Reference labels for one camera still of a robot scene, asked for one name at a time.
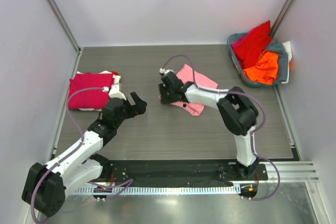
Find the pink t shirt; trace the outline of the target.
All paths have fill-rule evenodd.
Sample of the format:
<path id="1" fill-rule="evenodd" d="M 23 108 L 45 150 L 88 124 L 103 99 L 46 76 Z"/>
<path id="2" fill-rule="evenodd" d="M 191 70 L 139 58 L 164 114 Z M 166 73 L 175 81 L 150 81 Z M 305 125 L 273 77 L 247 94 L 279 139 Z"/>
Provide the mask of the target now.
<path id="1" fill-rule="evenodd" d="M 187 64 L 182 67 L 176 76 L 183 84 L 189 83 L 191 86 L 187 88 L 186 93 L 182 93 L 182 99 L 186 98 L 186 101 L 172 102 L 171 105 L 183 108 L 192 116 L 199 116 L 205 106 L 218 110 L 217 103 L 220 95 L 216 91 L 218 87 L 216 82 L 198 72 L 194 72 L 192 67 Z"/>

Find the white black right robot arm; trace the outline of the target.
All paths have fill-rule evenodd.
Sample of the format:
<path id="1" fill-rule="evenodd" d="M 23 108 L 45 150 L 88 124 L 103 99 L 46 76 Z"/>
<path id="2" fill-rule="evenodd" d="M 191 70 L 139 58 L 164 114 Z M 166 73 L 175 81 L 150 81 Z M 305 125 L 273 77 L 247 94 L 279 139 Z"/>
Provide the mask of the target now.
<path id="1" fill-rule="evenodd" d="M 226 128 L 234 135 L 236 173 L 244 180 L 253 177 L 259 164 L 254 141 L 259 112 L 243 90 L 240 87 L 210 89 L 192 81 L 183 83 L 171 70 L 161 74 L 161 81 L 161 103 L 196 103 L 219 111 Z"/>

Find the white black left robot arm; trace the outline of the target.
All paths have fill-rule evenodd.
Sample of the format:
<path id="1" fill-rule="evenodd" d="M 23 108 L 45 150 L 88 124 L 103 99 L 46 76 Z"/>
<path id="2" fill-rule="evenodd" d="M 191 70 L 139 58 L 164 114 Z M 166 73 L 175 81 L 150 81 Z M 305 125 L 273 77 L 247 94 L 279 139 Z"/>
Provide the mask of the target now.
<path id="1" fill-rule="evenodd" d="M 74 190 L 93 179 L 105 182 L 111 177 L 109 160 L 95 153 L 116 136 L 126 119 L 146 112 L 147 103 L 136 92 L 131 92 L 131 97 L 133 104 L 122 93 L 112 95 L 75 144 L 47 163 L 30 167 L 22 200 L 30 205 L 35 223 L 39 222 L 35 212 L 50 218 Z"/>

